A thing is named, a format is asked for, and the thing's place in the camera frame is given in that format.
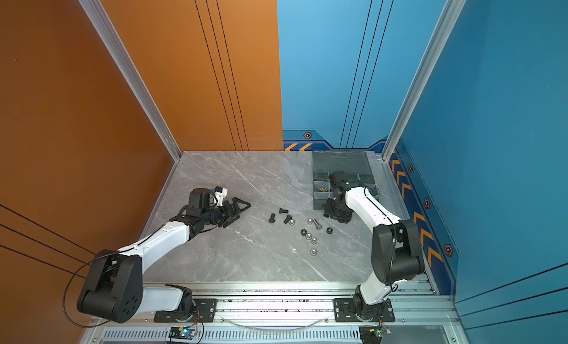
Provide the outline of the silver bolt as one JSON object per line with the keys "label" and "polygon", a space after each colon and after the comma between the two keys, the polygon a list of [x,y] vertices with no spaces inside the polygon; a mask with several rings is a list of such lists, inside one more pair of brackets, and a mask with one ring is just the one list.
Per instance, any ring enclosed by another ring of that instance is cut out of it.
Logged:
{"label": "silver bolt", "polygon": [[322,225],[319,223],[319,221],[317,219],[313,219],[313,224],[316,227],[317,230],[321,230],[322,229]]}

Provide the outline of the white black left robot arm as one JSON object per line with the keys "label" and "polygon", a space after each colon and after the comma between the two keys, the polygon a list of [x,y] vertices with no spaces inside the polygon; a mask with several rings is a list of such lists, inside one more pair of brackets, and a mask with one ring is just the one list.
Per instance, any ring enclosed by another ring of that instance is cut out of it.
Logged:
{"label": "white black left robot arm", "polygon": [[198,308],[192,290],[179,285],[147,287],[143,275],[171,251],[214,228],[225,229],[251,208],[228,190],[197,188],[186,205],[158,230],[116,251],[95,255],[77,300],[77,310],[115,323],[138,314],[154,313],[174,322],[194,320]]}

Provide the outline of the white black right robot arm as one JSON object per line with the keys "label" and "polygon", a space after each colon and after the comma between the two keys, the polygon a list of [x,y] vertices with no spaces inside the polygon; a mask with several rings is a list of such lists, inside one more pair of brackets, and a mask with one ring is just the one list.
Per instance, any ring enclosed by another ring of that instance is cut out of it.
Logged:
{"label": "white black right robot arm", "polygon": [[425,272],[419,227],[390,212],[359,181],[351,181],[344,172],[329,176],[332,197],[326,202],[324,216],[341,224],[354,214],[371,232],[372,273],[356,287],[354,314],[358,320],[374,321],[388,309],[388,296],[400,284]]}

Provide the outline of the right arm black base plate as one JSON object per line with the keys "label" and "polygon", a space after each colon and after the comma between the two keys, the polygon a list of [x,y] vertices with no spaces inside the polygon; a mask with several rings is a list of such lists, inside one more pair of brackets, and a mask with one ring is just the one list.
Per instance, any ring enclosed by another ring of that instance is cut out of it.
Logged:
{"label": "right arm black base plate", "polygon": [[396,320],[391,300],[368,305],[355,298],[334,298],[334,318],[338,323],[347,322],[383,322]]}

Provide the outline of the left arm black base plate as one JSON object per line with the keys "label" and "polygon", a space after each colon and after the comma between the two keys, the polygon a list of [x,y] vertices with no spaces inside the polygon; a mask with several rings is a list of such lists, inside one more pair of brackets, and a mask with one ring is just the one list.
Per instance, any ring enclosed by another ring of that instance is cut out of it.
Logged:
{"label": "left arm black base plate", "polygon": [[217,310],[217,299],[198,298],[180,304],[174,311],[157,311],[155,323],[192,324],[212,323]]}

